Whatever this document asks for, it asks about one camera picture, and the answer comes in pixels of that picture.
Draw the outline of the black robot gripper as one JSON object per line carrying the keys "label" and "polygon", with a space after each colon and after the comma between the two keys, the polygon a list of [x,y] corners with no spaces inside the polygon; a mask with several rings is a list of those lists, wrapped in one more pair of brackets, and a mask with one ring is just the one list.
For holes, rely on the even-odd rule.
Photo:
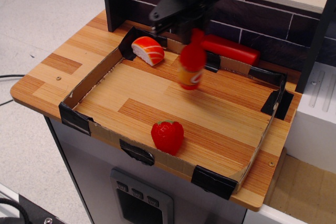
{"label": "black robot gripper", "polygon": [[211,22],[212,9],[220,0],[160,0],[149,14],[152,34],[172,30],[181,42],[191,42],[192,29],[198,28],[205,36]]}

